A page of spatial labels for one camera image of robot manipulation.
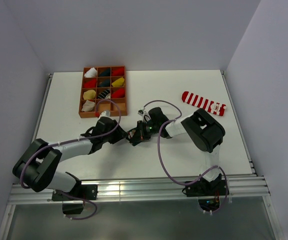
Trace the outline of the dark green reindeer sock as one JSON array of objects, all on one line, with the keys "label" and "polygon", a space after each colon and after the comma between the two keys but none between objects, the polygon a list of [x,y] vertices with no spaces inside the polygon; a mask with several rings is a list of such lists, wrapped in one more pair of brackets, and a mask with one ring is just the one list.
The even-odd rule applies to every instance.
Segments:
[{"label": "dark green reindeer sock", "polygon": [[130,129],[128,132],[127,132],[127,139],[128,140],[131,140],[134,136],[134,134],[136,133],[136,129],[133,128],[133,129]]}]

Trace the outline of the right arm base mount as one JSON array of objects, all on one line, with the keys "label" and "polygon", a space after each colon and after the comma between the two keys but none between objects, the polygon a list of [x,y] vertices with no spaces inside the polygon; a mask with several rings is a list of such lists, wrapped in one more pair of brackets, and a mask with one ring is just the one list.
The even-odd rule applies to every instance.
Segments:
[{"label": "right arm base mount", "polygon": [[220,174],[215,180],[208,182],[204,178],[196,183],[185,186],[182,193],[189,198],[206,197],[198,200],[199,207],[206,212],[214,212],[221,207],[220,197],[228,197],[229,189],[225,180]]}]

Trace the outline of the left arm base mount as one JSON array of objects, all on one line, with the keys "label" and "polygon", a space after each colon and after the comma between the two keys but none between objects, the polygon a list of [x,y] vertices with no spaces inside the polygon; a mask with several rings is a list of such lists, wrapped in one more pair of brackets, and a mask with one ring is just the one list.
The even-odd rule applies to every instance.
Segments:
[{"label": "left arm base mount", "polygon": [[[65,217],[73,220],[86,220],[97,213],[98,207],[93,202],[97,199],[97,193],[97,184],[82,184],[74,187],[70,192],[54,190],[51,200],[53,202],[62,202],[62,213]],[[83,212],[86,204],[93,206],[93,212],[88,216],[81,217],[79,215]]]}]

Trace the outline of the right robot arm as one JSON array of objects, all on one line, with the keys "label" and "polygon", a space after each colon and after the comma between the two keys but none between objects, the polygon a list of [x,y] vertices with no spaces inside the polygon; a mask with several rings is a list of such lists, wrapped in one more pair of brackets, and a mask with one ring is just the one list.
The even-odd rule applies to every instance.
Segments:
[{"label": "right robot arm", "polygon": [[126,139],[129,143],[136,146],[150,140],[155,134],[164,139],[187,134],[203,153],[200,189],[206,195],[213,194],[222,180],[219,152],[226,134],[224,127],[202,108],[174,121],[169,120],[160,107],[152,108],[148,112],[139,110],[138,114],[142,116],[142,120],[127,132]]}]

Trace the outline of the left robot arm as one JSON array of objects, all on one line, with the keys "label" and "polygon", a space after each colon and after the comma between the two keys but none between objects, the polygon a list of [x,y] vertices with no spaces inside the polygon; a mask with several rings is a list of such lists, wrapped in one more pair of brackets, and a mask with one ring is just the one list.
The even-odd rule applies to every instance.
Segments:
[{"label": "left robot arm", "polygon": [[116,120],[102,116],[78,138],[49,143],[41,138],[34,140],[12,169],[24,188],[35,192],[44,189],[62,191],[70,200],[80,197],[81,181],[70,173],[57,171],[59,163],[100,150],[105,143],[115,144],[127,137]]}]

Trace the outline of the beige red sock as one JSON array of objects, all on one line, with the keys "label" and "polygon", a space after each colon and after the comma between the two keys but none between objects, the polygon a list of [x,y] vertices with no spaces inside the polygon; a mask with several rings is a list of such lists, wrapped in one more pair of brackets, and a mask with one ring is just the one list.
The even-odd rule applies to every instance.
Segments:
[{"label": "beige red sock", "polygon": [[94,101],[86,100],[82,105],[81,112],[93,112],[95,109],[96,103]]}]

